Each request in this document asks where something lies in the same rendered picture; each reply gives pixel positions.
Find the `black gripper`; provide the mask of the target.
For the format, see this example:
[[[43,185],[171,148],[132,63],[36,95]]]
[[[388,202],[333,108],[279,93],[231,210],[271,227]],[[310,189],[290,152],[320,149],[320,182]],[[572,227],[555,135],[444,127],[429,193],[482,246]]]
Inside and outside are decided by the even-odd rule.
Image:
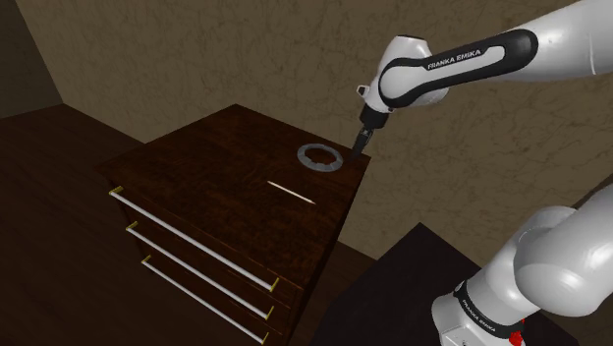
[[[368,104],[365,104],[362,108],[360,120],[362,122],[362,128],[357,134],[355,143],[352,148],[350,160],[358,158],[366,145],[368,144],[373,130],[382,129],[389,118],[388,112],[379,112],[372,109]]]

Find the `thin white stick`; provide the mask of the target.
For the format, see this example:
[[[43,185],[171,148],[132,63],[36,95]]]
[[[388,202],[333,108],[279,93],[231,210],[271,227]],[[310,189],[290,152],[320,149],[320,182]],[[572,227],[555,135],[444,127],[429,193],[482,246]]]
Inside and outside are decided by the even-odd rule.
[[[281,185],[279,185],[279,184],[277,184],[275,182],[272,182],[272,181],[268,180],[268,181],[266,181],[266,183],[268,185],[270,185],[270,186],[272,186],[272,187],[274,187],[274,188],[276,188],[276,189],[278,189],[280,191],[283,191],[283,192],[285,192],[285,193],[287,193],[287,194],[289,194],[289,195],[291,195],[293,197],[296,197],[296,198],[298,198],[298,199],[300,199],[300,200],[302,200],[304,202],[307,202],[307,203],[310,203],[310,204],[316,204],[313,200],[311,200],[311,199],[309,199],[309,198],[307,198],[307,197],[305,197],[305,196],[303,196],[303,195],[301,195],[301,194],[299,194],[299,193],[297,193],[295,191],[292,191],[292,190],[290,190],[290,189],[288,189],[288,188],[286,188],[284,186],[281,186]]]

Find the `dark wooden chest of drawers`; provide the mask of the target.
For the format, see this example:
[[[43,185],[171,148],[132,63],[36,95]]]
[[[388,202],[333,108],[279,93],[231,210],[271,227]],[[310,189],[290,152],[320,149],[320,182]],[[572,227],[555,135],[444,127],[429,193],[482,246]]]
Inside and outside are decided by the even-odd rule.
[[[195,301],[204,346],[288,346],[369,163],[350,155],[234,104],[98,171],[142,264]]]

